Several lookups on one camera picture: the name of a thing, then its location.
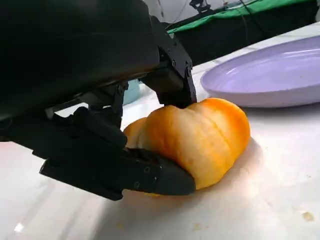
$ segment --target croissant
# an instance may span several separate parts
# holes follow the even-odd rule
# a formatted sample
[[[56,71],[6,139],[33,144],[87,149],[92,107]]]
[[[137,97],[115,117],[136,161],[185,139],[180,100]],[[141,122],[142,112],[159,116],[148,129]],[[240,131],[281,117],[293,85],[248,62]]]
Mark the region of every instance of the croissant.
[[[185,109],[164,106],[125,130],[128,148],[142,148],[176,162],[196,189],[221,180],[250,139],[246,114],[235,104],[208,98]]]

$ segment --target lavender plate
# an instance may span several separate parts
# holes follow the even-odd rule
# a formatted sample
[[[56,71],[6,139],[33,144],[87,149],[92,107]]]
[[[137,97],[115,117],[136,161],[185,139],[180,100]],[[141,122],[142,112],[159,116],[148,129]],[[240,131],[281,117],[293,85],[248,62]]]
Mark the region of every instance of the lavender plate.
[[[207,71],[201,84],[212,97],[242,107],[320,102],[320,36],[233,58]]]

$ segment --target white tabletop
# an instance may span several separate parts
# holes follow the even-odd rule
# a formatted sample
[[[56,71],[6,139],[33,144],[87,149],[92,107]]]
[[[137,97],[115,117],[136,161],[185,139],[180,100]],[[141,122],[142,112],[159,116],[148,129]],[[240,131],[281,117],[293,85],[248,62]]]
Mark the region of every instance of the white tabletop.
[[[320,35],[320,23],[253,44],[193,69],[204,72],[257,49]],[[123,127],[158,108],[147,88]],[[38,174],[43,160],[0,143],[0,240],[318,240],[320,104],[245,110],[252,140],[222,181],[183,197],[125,192],[113,202]]]

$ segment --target green cloth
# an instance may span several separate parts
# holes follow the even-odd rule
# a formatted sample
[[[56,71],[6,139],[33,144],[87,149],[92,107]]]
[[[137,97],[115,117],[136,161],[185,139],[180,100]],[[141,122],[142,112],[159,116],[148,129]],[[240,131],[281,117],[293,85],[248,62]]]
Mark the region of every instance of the green cloth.
[[[314,0],[258,0],[253,3],[249,3],[246,6],[250,10],[250,12],[254,14],[254,13],[258,13],[258,12],[262,12],[262,11],[266,11],[274,8],[279,8],[285,5],[291,5],[291,4],[296,4],[296,3],[306,2],[306,1],[314,1]],[[244,6],[233,8],[227,11],[219,12],[214,15],[205,16],[194,22],[190,22],[186,25],[171,29],[168,31],[168,33],[173,34],[176,32],[194,29],[196,27],[199,27],[205,23],[212,21],[213,19],[234,18],[240,15],[248,15],[248,14],[249,12]]]

